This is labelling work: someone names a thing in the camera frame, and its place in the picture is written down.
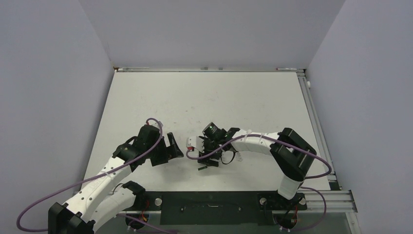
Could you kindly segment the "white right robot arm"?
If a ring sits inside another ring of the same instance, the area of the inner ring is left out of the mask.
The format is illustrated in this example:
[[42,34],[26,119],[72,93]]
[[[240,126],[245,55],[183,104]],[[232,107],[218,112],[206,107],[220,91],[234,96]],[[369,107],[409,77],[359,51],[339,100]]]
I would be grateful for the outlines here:
[[199,157],[219,159],[224,151],[249,152],[274,158],[283,175],[277,193],[276,204],[289,208],[303,184],[316,156],[316,150],[296,131],[284,128],[277,133],[258,133],[232,127],[220,129],[211,122],[202,131],[202,136],[187,139],[187,147],[198,150]]

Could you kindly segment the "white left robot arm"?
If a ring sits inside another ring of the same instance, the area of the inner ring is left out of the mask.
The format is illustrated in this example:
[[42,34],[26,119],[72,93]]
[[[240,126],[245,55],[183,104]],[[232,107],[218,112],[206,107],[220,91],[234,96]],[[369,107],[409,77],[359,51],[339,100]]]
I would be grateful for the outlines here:
[[135,169],[150,160],[152,166],[183,157],[172,132],[167,133],[169,145],[159,125],[144,125],[137,136],[119,145],[101,170],[76,195],[63,204],[55,203],[48,211],[50,234],[94,234],[106,222],[125,209],[141,209],[145,189],[128,181],[113,195],[109,193]]

